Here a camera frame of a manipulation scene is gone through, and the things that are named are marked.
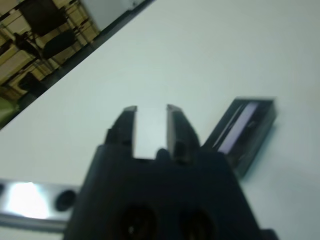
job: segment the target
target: black chair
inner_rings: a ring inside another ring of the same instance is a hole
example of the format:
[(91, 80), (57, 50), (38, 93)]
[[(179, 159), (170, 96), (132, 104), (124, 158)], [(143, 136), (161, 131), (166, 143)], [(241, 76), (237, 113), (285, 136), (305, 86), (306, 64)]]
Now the black chair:
[[(77, 41), (76, 34), (67, 20), (68, 16), (65, 9), (58, 9), (52, 0), (25, 0), (22, 3), (19, 10), (30, 25), (32, 32), (32, 38), (29, 39), (41, 51), (43, 59), (52, 59), (60, 66), (60, 63), (53, 57), (63, 50), (73, 47), (73, 44)], [(59, 27), (63, 24), (68, 24), (69, 29), (61, 32)], [(35, 35), (43, 37), (55, 29), (58, 29), (60, 34), (48, 41), (41, 49), (36, 43)]]
[(48, 88), (42, 84), (31, 72), (27, 72), (26, 75), (19, 81), (19, 88), (29, 92), (35, 97), (40, 97)]

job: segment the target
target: screw hole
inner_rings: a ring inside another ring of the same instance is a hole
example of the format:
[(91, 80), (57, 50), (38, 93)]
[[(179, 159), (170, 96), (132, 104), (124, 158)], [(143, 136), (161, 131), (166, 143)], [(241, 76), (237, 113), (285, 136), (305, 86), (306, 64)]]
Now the screw hole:
[(156, 215), (146, 206), (130, 206), (120, 219), (123, 240), (152, 240), (156, 230)]
[(62, 192), (55, 201), (55, 209), (59, 212), (67, 211), (76, 202), (77, 194), (73, 190)]
[(203, 211), (180, 216), (180, 228), (185, 240), (214, 240), (216, 228)]

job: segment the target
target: metal rail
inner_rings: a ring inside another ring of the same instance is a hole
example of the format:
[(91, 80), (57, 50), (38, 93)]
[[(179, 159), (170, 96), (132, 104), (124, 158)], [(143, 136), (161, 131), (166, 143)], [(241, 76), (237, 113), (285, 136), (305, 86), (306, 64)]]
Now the metal rail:
[(62, 233), (78, 186), (0, 179), (0, 226)]

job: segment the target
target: black rectangular object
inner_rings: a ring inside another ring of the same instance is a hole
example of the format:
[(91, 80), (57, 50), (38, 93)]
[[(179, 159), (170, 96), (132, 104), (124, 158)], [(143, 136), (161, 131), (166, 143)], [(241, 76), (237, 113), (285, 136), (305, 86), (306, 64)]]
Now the black rectangular object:
[(273, 99), (236, 98), (202, 148), (221, 152), (234, 173), (243, 177), (276, 119)]

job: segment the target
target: white table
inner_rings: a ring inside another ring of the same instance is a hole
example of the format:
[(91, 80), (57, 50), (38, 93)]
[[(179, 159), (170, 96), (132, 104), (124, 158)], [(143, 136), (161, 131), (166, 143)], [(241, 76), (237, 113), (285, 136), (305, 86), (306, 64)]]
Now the white table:
[[(135, 155), (166, 144), (166, 104), (203, 143), (236, 96), (276, 96), (278, 118), (241, 182), (262, 228), (320, 235), (320, 1), (156, 0), (0, 132), (0, 176), (80, 185), (122, 109)], [(60, 235), (0, 228), (0, 239)]]

